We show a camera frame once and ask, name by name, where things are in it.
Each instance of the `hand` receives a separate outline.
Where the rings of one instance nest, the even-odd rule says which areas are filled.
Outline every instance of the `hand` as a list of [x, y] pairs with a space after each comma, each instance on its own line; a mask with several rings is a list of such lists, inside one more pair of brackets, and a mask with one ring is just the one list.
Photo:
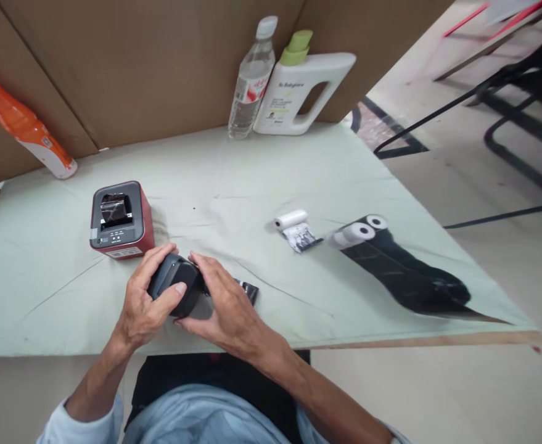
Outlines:
[[244, 289], [216, 259], [194, 252], [189, 259], [205, 278], [214, 311], [206, 321], [184, 318], [176, 319], [176, 324], [253, 365], [266, 352], [280, 350], [287, 344], [258, 317]]
[[147, 294], [149, 281], [169, 253], [178, 254], [176, 244], [161, 245], [149, 250], [127, 282], [125, 303], [113, 331], [113, 340], [122, 344], [130, 353], [152, 340], [186, 291], [186, 284], [179, 282], [156, 300]]

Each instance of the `green pump cap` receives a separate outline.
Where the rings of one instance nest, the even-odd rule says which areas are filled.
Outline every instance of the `green pump cap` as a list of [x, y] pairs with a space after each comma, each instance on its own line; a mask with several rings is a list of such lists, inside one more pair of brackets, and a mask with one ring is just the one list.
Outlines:
[[311, 30], [295, 32], [291, 37], [291, 42], [289, 42], [289, 45], [283, 50], [279, 63], [285, 66], [299, 65], [302, 63], [310, 50], [308, 45], [312, 38], [312, 34], [313, 32]]

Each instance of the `forearm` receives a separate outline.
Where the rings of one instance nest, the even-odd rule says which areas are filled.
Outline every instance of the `forearm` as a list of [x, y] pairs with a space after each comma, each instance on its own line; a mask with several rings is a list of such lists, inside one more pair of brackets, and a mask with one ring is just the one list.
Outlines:
[[277, 334], [274, 345], [253, 362], [288, 391], [316, 430], [331, 444], [389, 444], [392, 434], [363, 407], [306, 364]]
[[67, 413], [77, 421], [91, 422], [111, 409], [117, 388], [133, 350], [114, 336], [67, 401]]

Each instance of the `orange bottle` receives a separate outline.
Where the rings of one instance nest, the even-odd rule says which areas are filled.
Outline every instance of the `orange bottle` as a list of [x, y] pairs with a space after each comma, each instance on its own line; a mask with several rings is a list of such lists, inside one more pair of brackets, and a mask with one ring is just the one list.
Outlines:
[[49, 134], [36, 115], [0, 86], [0, 124], [59, 179], [67, 179], [78, 164]]

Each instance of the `person's left hand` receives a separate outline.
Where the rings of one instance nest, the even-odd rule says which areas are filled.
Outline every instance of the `person's left hand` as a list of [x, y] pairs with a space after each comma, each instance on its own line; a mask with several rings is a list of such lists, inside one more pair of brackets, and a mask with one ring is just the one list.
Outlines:
[[176, 244], [149, 250], [127, 282], [123, 311], [112, 338], [130, 353], [152, 340], [186, 291], [185, 283], [179, 282], [156, 300], [147, 294], [149, 281], [169, 253], [178, 254]]

